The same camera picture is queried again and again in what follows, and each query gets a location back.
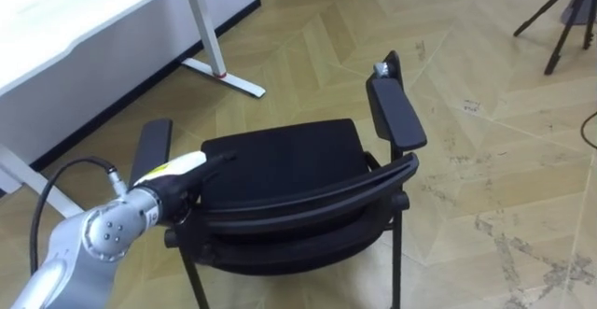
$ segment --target desk leg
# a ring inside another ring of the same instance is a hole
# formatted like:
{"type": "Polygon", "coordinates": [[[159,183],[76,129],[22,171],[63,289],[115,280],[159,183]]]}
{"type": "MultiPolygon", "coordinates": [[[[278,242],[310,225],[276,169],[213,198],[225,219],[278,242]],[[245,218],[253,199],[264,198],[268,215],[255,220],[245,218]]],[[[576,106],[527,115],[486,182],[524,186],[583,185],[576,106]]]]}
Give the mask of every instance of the desk leg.
{"type": "Polygon", "coordinates": [[[216,77],[219,80],[228,83],[230,86],[248,92],[257,98],[263,96],[265,90],[262,87],[226,72],[226,66],[222,59],[222,52],[220,51],[217,37],[215,36],[214,25],[209,16],[207,2],[205,0],[188,0],[188,2],[190,3],[193,18],[197,23],[201,41],[205,46],[211,65],[202,63],[194,58],[187,58],[183,61],[183,64],[208,76],[216,77]]]}
{"type": "MultiPolygon", "coordinates": [[[[6,175],[4,178],[12,178],[12,188],[14,188],[14,183],[19,185],[24,183],[31,187],[35,192],[41,193],[46,186],[46,183],[48,183],[48,181],[41,174],[33,170],[29,165],[27,165],[27,163],[25,163],[12,151],[1,144],[0,172],[6,175]]],[[[0,174],[0,183],[7,182],[3,180],[2,177],[3,176],[0,174]]],[[[53,188],[50,191],[48,203],[52,205],[52,207],[54,207],[58,212],[60,212],[65,218],[69,218],[83,212],[83,209],[66,197],[66,195],[58,190],[58,188],[53,188]]]]}
{"type": "Polygon", "coordinates": [[[20,187],[21,182],[0,167],[0,189],[6,193],[13,193],[20,187]]]}

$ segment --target wall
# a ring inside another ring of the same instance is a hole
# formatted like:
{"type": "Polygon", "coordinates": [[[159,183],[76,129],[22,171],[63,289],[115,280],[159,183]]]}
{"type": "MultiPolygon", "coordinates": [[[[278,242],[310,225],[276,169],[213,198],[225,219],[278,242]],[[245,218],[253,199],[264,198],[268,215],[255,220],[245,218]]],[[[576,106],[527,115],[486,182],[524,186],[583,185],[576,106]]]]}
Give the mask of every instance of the wall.
{"type": "MultiPolygon", "coordinates": [[[[217,27],[255,0],[207,1],[217,27]]],[[[0,142],[33,162],[199,39],[187,0],[154,0],[0,98],[0,142]]]]}

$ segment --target chair leg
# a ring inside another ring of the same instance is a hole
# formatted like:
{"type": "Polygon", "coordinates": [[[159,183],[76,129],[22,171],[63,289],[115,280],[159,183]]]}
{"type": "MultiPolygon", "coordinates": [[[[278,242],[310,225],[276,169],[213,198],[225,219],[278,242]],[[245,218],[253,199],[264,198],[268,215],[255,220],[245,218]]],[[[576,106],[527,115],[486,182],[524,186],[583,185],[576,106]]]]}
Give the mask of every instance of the chair leg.
{"type": "Polygon", "coordinates": [[[402,275],[402,211],[392,221],[392,308],[400,309],[400,276],[402,275]]]}
{"type": "Polygon", "coordinates": [[[190,285],[193,287],[193,293],[195,294],[195,300],[197,300],[199,309],[209,309],[209,304],[207,303],[205,291],[203,291],[203,285],[201,284],[199,273],[197,273],[195,262],[193,262],[193,259],[183,252],[182,249],[179,248],[178,251],[180,252],[180,257],[183,259],[183,263],[185,264],[188,280],[190,281],[190,285]]]}

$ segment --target cable connector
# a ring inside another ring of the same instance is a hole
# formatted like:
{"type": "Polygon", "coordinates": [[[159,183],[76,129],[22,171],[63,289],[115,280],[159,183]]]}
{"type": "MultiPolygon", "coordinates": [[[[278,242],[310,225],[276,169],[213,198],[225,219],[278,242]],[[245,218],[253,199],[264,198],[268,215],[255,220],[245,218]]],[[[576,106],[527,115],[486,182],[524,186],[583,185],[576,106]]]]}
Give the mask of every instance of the cable connector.
{"type": "Polygon", "coordinates": [[[117,197],[123,198],[126,196],[129,189],[122,179],[120,179],[120,175],[118,174],[118,170],[116,170],[116,168],[113,168],[113,170],[108,173],[108,178],[110,179],[112,189],[114,189],[117,197]]]}

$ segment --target chair armrest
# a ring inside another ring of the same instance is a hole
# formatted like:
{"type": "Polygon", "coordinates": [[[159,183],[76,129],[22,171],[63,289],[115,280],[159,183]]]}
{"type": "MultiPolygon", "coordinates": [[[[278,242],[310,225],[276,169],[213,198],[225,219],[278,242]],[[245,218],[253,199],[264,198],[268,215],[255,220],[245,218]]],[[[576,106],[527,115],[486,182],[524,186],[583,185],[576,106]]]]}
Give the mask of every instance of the chair armrest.
{"type": "Polygon", "coordinates": [[[132,162],[130,187],[149,171],[168,161],[172,126],[170,119],[155,119],[143,126],[132,162]]]}
{"type": "Polygon", "coordinates": [[[367,95],[377,135],[400,152],[427,144],[427,136],[409,98],[395,78],[370,77],[367,95]]]}

